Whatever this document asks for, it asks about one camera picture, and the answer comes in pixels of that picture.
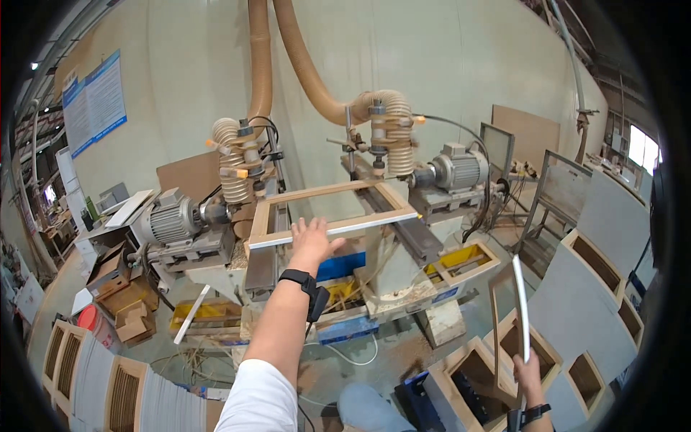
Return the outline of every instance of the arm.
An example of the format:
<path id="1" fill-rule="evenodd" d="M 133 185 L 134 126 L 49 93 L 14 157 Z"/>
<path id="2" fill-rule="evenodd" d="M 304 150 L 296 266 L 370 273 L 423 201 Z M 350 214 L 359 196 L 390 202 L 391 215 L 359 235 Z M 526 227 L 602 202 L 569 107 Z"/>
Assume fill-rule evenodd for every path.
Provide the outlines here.
<path id="1" fill-rule="evenodd" d="M 534 349 L 530 348 L 528 363 L 523 363 L 523 358 L 518 354 L 513 356 L 513 375 L 525 394 L 526 410 L 547 403 L 545 395 L 542 394 L 540 359 Z M 524 432 L 552 432 L 549 413 L 542 414 L 541 418 L 526 424 L 522 430 Z"/>
<path id="2" fill-rule="evenodd" d="M 316 276 L 319 264 L 345 244 L 344 238 L 329 243 L 326 219 L 312 219 L 310 226 L 300 218 L 292 224 L 293 257 L 287 268 Z M 305 322 L 310 297 L 295 282 L 282 280 L 269 297 L 254 329 L 243 360 L 259 359 L 273 365 L 297 387 L 298 363 L 305 343 Z"/>

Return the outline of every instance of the hand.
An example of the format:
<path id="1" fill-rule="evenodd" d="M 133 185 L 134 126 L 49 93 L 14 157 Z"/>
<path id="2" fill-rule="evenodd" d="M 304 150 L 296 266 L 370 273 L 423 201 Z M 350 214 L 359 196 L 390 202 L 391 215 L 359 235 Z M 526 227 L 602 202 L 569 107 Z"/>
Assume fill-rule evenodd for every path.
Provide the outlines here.
<path id="1" fill-rule="evenodd" d="M 513 356 L 513 376 L 526 398 L 542 395 L 540 359 L 534 349 L 530 348 L 528 363 L 523 363 L 523 358 L 519 354 Z"/>
<path id="2" fill-rule="evenodd" d="M 324 260 L 339 247 L 345 245 L 344 238 L 337 238 L 329 243 L 326 238 L 326 218 L 314 218 L 310 226 L 305 226 L 305 219 L 290 226 L 293 233 L 293 257 L 288 268 L 309 272 L 312 277 Z"/>

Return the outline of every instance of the forearm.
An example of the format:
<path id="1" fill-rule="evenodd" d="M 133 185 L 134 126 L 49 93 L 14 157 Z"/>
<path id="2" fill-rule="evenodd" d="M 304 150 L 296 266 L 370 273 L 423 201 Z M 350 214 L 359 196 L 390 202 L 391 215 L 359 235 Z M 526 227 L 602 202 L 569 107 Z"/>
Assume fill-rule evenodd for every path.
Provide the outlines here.
<path id="1" fill-rule="evenodd" d="M 313 263 L 294 262 L 288 268 L 316 276 Z M 305 320 L 310 297 L 299 284 L 282 280 L 269 297 L 259 317 L 244 359 L 264 360 L 297 387 L 298 364 L 305 343 Z"/>
<path id="2" fill-rule="evenodd" d="M 526 392 L 525 395 L 525 409 L 528 410 L 538 405 L 547 403 L 545 396 L 542 394 L 542 389 Z M 549 418 L 549 413 L 542 414 L 542 417 L 533 420 L 525 425 L 523 432 L 552 432 L 552 421 Z"/>

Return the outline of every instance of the blue jeans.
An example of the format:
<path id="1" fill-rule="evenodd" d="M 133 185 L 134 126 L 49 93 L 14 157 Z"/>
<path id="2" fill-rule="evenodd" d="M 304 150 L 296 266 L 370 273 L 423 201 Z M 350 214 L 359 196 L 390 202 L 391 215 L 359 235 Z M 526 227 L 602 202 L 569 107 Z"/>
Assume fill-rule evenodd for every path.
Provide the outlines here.
<path id="1" fill-rule="evenodd" d="M 338 401 L 341 422 L 365 432 L 404 432 L 415 428 L 372 387 L 348 384 Z"/>

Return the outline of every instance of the poster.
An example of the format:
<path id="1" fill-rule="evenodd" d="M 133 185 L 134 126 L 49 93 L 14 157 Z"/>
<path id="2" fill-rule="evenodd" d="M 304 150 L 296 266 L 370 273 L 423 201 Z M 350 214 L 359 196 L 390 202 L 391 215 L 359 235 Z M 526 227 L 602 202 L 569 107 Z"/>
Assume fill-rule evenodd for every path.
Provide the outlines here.
<path id="1" fill-rule="evenodd" d="M 65 79 L 62 101 L 72 159 L 127 121 L 120 79 L 120 50 L 79 81 Z"/>

